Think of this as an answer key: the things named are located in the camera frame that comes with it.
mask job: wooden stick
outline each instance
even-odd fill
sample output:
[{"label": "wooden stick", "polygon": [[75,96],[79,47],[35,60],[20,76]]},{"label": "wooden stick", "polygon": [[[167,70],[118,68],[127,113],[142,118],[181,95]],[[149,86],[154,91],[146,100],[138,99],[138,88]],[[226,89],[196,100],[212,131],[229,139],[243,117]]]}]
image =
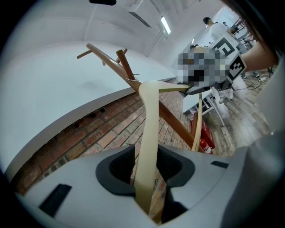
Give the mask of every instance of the wooden stick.
[{"label": "wooden stick", "polygon": [[[97,55],[102,61],[104,61],[114,72],[116,72],[126,83],[129,84],[130,87],[132,87],[138,93],[138,88],[141,82],[127,80],[127,74],[122,65],[118,64],[110,56],[106,55],[104,52],[92,44],[87,44],[86,47],[90,49],[95,55]],[[162,102],[159,102],[159,115],[169,124],[170,127],[172,127],[174,131],[177,132],[177,134],[185,141],[185,143],[192,148],[194,142],[193,136],[190,135],[190,132]],[[202,153],[204,152],[202,147],[199,147],[198,151]]]},{"label": "wooden stick", "polygon": [[118,56],[119,62],[121,62],[123,68],[125,69],[125,72],[126,72],[128,78],[131,79],[131,80],[135,80],[133,72],[132,72],[132,70],[130,68],[130,65],[129,65],[127,59],[126,59],[126,56],[125,56],[124,52],[122,50],[118,50],[116,52],[116,54]]},{"label": "wooden stick", "polygon": [[157,212],[155,216],[153,216],[152,220],[156,222],[157,224],[161,222],[162,219],[162,212],[163,212],[163,207]]},{"label": "wooden stick", "polygon": [[201,131],[202,131],[202,93],[199,93],[198,120],[197,120],[197,128],[195,132],[194,142],[192,146],[193,151],[197,151],[200,146]]},{"label": "wooden stick", "polygon": [[[123,53],[124,53],[124,54],[126,54],[127,51],[128,51],[127,48],[124,48],[124,49],[123,49]],[[116,62],[117,62],[117,63],[120,63],[119,57],[116,59]]]},{"label": "wooden stick", "polygon": [[139,95],[146,108],[146,121],[142,135],[134,187],[135,200],[149,213],[154,188],[157,145],[159,138],[159,91],[183,91],[187,85],[175,85],[163,81],[147,81],[140,85]]},{"label": "wooden stick", "polygon": [[80,59],[80,58],[82,58],[83,56],[88,55],[88,54],[90,54],[90,53],[92,53],[92,51],[91,51],[91,50],[88,50],[88,51],[86,51],[86,52],[84,52],[84,53],[78,55],[78,56],[77,56],[77,59]]}]

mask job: person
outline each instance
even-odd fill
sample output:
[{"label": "person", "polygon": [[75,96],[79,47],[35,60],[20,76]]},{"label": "person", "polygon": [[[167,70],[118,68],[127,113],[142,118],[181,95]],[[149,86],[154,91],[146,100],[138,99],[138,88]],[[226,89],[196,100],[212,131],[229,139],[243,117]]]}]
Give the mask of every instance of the person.
[{"label": "person", "polygon": [[[280,26],[276,23],[276,18],[282,14],[283,8],[276,7],[274,3],[261,4],[254,0],[221,1],[240,16],[250,34],[257,41],[248,52],[241,55],[247,66],[245,70],[261,70],[277,65],[281,51],[285,49],[283,36],[279,34]],[[275,10],[268,14],[271,6]],[[254,12],[259,12],[258,16],[252,13],[253,8]]]},{"label": "person", "polygon": [[[236,47],[241,54],[247,52],[247,49],[243,46],[243,44],[233,37],[234,35],[232,34],[233,31],[231,28],[228,28],[227,26],[220,24],[218,22],[214,23],[210,17],[203,18],[203,22],[210,27],[209,29],[210,37],[214,41],[218,40],[220,37],[226,37],[230,41],[231,45],[233,47]],[[252,74],[255,75],[256,77],[259,76],[259,74],[256,71],[252,71]],[[241,74],[241,78],[246,79],[245,73]],[[229,99],[232,100],[233,89],[228,89],[226,91],[228,92]],[[222,103],[223,100],[226,98],[226,96],[221,91],[219,91],[219,96],[220,96],[219,103]]]}]

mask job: red fire extinguisher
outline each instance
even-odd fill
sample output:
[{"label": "red fire extinguisher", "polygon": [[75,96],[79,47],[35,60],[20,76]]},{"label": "red fire extinguisher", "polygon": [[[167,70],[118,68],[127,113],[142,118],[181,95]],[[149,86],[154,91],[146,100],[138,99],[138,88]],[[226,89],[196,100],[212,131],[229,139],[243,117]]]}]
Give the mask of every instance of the red fire extinguisher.
[{"label": "red fire extinguisher", "polygon": [[203,148],[203,150],[204,150],[204,152],[206,154],[213,154],[213,152],[212,152],[211,148],[209,147],[208,143],[202,137],[200,139],[200,146]]}]

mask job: pixelated blur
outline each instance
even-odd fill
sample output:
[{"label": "pixelated blur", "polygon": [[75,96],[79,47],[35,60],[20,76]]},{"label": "pixelated blur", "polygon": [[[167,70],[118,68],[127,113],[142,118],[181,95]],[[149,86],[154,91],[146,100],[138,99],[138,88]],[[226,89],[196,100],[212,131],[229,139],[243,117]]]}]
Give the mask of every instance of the pixelated blur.
[{"label": "pixelated blur", "polygon": [[178,56],[177,80],[193,86],[200,82],[211,85],[224,81],[229,70],[225,55],[208,47],[195,47]]}]

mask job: white wall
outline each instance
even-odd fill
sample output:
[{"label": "white wall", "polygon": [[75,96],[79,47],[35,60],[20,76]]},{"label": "white wall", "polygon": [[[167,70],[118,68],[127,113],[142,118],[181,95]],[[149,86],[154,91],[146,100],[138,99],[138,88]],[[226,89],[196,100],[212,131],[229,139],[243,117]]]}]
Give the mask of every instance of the white wall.
[{"label": "white wall", "polygon": [[[37,49],[11,61],[0,72],[0,168],[11,179],[44,143],[61,130],[132,89],[101,60],[86,51],[87,42]],[[91,42],[112,58],[121,47]],[[174,75],[156,61],[129,50],[140,81]]]},{"label": "white wall", "polygon": [[[71,41],[99,41],[148,53],[161,30],[161,22],[149,28],[133,17],[128,9],[135,0],[120,0],[115,6],[91,4],[88,0],[42,0],[15,27],[0,59],[1,65],[13,58],[45,45]],[[182,7],[186,1],[177,6]],[[178,53],[204,28],[202,19],[214,16],[222,8],[220,0],[188,1],[189,8],[165,7],[171,28],[162,36],[150,57],[171,67]]]},{"label": "white wall", "polygon": [[128,12],[126,1],[115,6],[88,0],[38,1],[15,27],[0,63],[45,45],[99,41],[146,54],[160,27],[146,27]]}]

